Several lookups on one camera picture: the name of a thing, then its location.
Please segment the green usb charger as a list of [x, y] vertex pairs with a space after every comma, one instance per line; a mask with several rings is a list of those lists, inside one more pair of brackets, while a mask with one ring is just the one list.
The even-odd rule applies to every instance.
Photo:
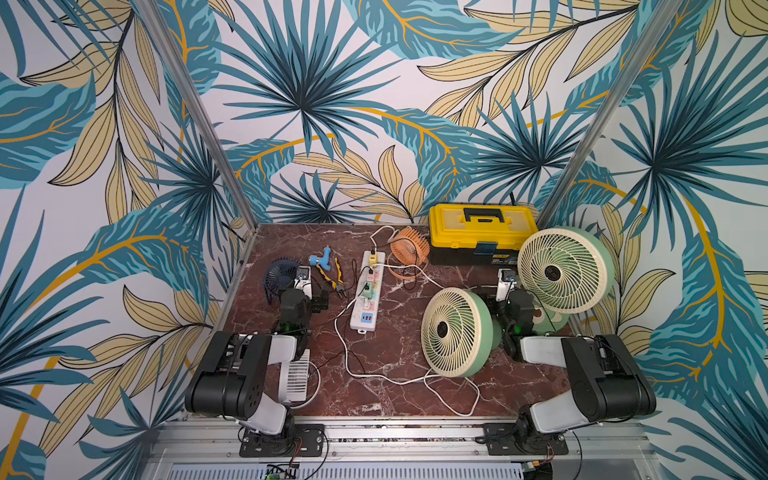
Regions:
[[376, 293], [375, 285], [373, 282], [366, 282], [361, 290], [360, 295], [364, 298], [371, 300]]

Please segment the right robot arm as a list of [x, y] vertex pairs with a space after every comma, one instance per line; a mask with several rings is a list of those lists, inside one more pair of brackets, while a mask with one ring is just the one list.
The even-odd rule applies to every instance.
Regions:
[[624, 422], [654, 413], [656, 396], [634, 357], [613, 334], [539, 336], [534, 318], [546, 310], [519, 284], [516, 271], [498, 271], [491, 313], [500, 323], [500, 343], [516, 361], [563, 368], [569, 389], [549, 400], [522, 407], [519, 438], [554, 435], [603, 421]]

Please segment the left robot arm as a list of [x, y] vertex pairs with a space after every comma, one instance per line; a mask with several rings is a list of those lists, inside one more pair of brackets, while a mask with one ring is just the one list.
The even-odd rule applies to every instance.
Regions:
[[307, 351], [313, 313], [312, 270], [299, 265], [293, 283], [278, 280], [277, 326], [267, 334], [214, 334], [185, 393], [185, 409], [236, 421], [249, 432], [276, 439], [295, 436], [289, 407], [266, 393], [271, 365], [290, 365]]

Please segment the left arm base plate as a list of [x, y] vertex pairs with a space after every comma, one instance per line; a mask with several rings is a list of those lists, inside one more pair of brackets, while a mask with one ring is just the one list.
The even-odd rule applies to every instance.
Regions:
[[318, 458], [325, 451], [323, 424], [296, 424], [277, 435], [247, 431], [241, 439], [241, 458]]

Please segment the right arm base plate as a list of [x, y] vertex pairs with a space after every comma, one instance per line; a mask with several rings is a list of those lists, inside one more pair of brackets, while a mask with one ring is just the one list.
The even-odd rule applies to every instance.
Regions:
[[551, 457], [569, 453], [562, 434], [522, 430], [515, 423], [485, 423], [477, 437], [490, 456]]

